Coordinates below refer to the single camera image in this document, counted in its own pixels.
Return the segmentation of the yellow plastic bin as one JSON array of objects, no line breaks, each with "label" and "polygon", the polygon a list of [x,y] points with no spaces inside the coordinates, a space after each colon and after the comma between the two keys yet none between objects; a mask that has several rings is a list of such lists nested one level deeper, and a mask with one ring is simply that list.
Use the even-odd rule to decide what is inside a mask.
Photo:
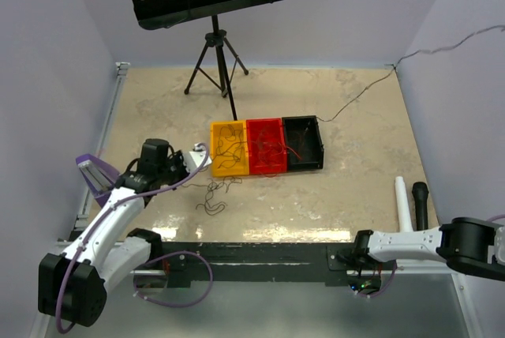
[{"label": "yellow plastic bin", "polygon": [[216,178],[249,174],[249,147],[245,120],[212,122],[211,174]]}]

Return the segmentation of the red plastic bin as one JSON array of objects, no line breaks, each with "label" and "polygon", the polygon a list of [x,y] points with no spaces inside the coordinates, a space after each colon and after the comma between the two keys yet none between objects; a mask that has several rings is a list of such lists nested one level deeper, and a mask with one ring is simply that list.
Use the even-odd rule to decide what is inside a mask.
[{"label": "red plastic bin", "polygon": [[286,172],[282,119],[247,119],[246,131],[249,147],[249,173],[251,175],[277,175]]}]

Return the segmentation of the black plastic bin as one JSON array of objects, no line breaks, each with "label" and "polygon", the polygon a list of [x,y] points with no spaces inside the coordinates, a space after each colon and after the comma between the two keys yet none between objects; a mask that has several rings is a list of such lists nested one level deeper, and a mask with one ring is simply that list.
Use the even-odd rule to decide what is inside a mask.
[{"label": "black plastic bin", "polygon": [[287,171],[315,171],[324,166],[324,144],[315,115],[283,117]]}]

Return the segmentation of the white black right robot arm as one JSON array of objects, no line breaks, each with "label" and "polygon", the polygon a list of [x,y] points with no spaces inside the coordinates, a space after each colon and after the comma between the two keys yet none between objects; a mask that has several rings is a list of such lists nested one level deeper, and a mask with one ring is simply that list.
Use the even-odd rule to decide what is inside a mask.
[{"label": "white black right robot arm", "polygon": [[359,231],[350,255],[360,269],[398,260],[438,261],[468,276],[504,281],[504,226],[458,217],[423,231]]}]

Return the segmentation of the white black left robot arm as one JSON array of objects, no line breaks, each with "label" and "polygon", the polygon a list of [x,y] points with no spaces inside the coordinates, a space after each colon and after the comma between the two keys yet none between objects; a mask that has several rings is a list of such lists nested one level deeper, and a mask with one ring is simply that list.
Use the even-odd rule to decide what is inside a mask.
[{"label": "white black left robot arm", "polygon": [[116,242],[157,194],[176,190],[210,163],[208,147],[174,150],[163,139],[147,139],[139,157],[115,178],[96,218],[61,253],[49,253],[39,263],[38,310],[56,319],[57,329],[93,325],[108,294],[126,275],[143,265],[154,269],[163,261],[161,238],[136,229]]}]

